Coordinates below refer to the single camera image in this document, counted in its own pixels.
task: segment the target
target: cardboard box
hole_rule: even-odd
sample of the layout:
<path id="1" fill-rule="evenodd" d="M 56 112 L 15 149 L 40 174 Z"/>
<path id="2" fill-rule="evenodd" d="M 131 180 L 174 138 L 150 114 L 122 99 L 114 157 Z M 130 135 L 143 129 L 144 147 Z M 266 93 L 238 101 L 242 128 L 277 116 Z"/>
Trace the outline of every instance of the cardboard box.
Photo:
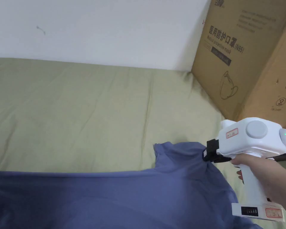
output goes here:
<path id="1" fill-rule="evenodd" d="M 212 0 L 192 73 L 226 118 L 286 128 L 286 0 Z"/>

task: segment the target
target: handle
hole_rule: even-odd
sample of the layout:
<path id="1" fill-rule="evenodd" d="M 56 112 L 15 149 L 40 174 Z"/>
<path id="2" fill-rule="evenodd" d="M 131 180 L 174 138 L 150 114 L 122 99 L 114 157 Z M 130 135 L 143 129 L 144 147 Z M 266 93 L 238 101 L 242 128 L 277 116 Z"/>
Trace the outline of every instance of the handle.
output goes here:
<path id="1" fill-rule="evenodd" d="M 235 167 L 239 167 L 242 170 L 247 202 L 254 204 L 267 203 L 265 192 L 258 179 L 253 175 L 250 167 L 246 165 L 235 165 Z"/>

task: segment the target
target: black label on box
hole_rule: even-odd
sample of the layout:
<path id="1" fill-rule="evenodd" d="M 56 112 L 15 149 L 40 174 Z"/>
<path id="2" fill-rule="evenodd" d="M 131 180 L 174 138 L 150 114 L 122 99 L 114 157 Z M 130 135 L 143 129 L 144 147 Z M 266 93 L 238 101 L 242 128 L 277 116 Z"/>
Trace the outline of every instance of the black label on box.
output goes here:
<path id="1" fill-rule="evenodd" d="M 229 59 L 226 55 L 224 55 L 222 52 L 217 50 L 216 48 L 212 47 L 211 52 L 216 55 L 219 59 L 221 59 L 225 64 L 230 66 L 231 59 Z"/>

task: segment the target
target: gray circular button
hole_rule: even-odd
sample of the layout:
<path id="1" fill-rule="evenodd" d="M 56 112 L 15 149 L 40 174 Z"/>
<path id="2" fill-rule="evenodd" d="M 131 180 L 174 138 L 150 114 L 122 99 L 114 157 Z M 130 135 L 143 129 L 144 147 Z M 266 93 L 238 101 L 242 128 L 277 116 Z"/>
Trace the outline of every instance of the gray circular button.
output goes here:
<path id="1" fill-rule="evenodd" d="M 255 120 L 247 124 L 246 132 L 251 138 L 261 139 L 267 135 L 268 128 L 265 123 Z"/>

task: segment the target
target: white wall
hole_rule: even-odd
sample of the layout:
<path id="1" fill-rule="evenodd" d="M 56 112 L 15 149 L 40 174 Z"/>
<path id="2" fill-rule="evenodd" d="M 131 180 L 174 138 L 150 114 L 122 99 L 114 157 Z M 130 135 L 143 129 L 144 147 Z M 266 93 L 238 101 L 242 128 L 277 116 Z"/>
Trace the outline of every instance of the white wall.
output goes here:
<path id="1" fill-rule="evenodd" d="M 209 2 L 0 0 L 0 57 L 189 71 Z"/>

